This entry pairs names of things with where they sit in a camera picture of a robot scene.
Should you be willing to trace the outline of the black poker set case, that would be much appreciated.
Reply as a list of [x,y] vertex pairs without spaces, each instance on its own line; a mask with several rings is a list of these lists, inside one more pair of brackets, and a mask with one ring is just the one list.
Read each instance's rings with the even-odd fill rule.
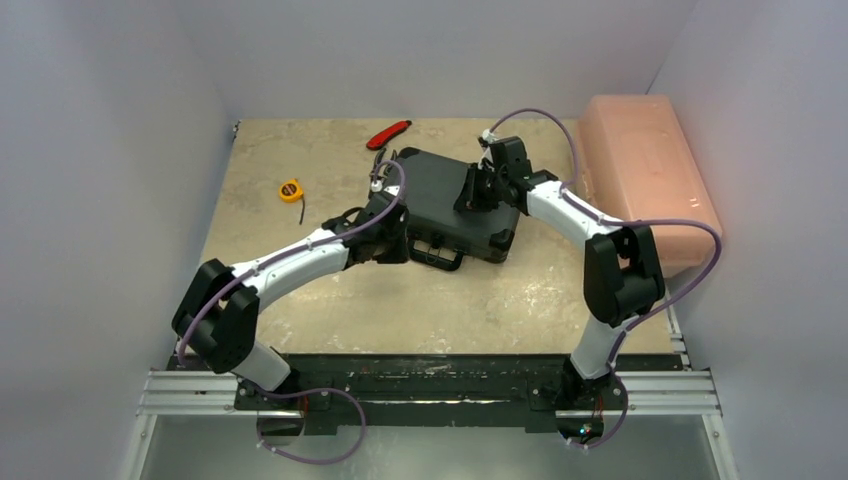
[[466,257],[506,261],[520,212],[493,198],[472,198],[474,164],[405,147],[391,159],[405,173],[407,249],[412,261],[452,272]]

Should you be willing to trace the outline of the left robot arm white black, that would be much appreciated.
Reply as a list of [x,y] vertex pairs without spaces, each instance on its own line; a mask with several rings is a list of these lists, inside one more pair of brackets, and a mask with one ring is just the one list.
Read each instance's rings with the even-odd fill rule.
[[297,399],[298,382],[283,355],[257,338],[260,314],[308,283],[353,266],[408,261],[408,209],[391,193],[372,195],[323,222],[302,240],[254,260],[200,265],[176,313],[177,359],[192,352],[216,374],[232,373],[259,388],[272,408]]

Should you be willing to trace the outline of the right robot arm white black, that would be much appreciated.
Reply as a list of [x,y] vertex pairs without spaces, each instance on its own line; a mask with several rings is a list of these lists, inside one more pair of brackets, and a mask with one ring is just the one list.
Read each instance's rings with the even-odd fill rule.
[[571,193],[547,170],[535,170],[517,137],[478,139],[480,161],[468,167],[455,210],[517,209],[560,233],[583,253],[583,298],[589,319],[563,366],[561,392],[576,407],[596,399],[611,378],[626,329],[665,295],[654,235],[629,226]]

